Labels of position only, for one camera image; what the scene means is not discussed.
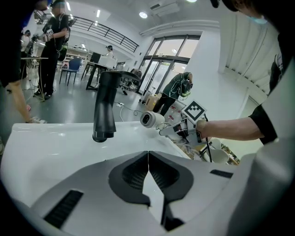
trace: blue chair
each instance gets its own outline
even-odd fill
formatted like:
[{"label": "blue chair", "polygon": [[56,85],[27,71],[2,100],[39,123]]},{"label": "blue chair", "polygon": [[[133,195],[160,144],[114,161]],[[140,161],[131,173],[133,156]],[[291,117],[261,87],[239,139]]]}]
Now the blue chair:
[{"label": "blue chair", "polygon": [[68,77],[68,72],[70,73],[69,80],[68,80],[68,85],[67,85],[67,86],[69,86],[69,81],[70,81],[71,73],[72,72],[75,73],[75,79],[76,79],[76,75],[77,75],[77,72],[79,70],[80,64],[81,64],[81,58],[74,58],[74,59],[70,60],[69,61],[69,68],[68,69],[62,69],[61,70],[59,84],[60,84],[61,76],[63,75],[63,72],[66,71],[65,83],[66,83],[66,79]]}]

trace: white tube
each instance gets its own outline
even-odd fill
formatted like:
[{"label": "white tube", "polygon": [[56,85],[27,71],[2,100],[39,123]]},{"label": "white tube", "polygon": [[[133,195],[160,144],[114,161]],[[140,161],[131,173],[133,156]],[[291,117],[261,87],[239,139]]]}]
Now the white tube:
[{"label": "white tube", "polygon": [[144,112],[140,117],[140,123],[146,128],[155,128],[158,124],[165,122],[165,118],[154,112]]}]

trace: air conditioner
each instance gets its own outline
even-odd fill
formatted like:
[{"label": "air conditioner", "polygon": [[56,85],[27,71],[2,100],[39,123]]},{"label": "air conditioner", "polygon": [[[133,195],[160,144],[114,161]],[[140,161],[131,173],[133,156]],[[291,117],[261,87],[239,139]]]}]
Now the air conditioner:
[{"label": "air conditioner", "polygon": [[176,0],[156,0],[149,6],[153,14],[159,17],[180,11]]}]

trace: railing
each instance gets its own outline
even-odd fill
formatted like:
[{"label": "railing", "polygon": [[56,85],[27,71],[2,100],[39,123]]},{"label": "railing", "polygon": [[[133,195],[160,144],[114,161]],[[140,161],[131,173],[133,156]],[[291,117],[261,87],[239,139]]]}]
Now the railing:
[{"label": "railing", "polygon": [[[52,17],[51,14],[41,14],[40,12],[35,12],[35,21],[37,24],[46,24],[47,21]],[[133,42],[128,37],[120,34],[119,32],[99,23],[96,23],[92,20],[84,19],[81,17],[73,16],[73,19],[76,19],[76,22],[72,25],[72,28],[77,28],[81,30],[86,30],[92,32],[94,34],[105,37],[113,42],[116,42],[122,45],[124,48],[132,51],[133,53],[139,46],[135,42]]]}]

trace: sink basin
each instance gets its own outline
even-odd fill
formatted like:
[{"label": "sink basin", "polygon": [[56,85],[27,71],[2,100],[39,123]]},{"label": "sink basin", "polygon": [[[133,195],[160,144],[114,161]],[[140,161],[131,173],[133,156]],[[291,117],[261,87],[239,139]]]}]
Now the sink basin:
[{"label": "sink basin", "polygon": [[31,207],[63,179],[106,159],[140,151],[189,158],[168,138],[140,122],[118,122],[116,128],[114,138],[98,143],[92,140],[91,123],[15,124],[2,158],[2,182],[12,198]]}]

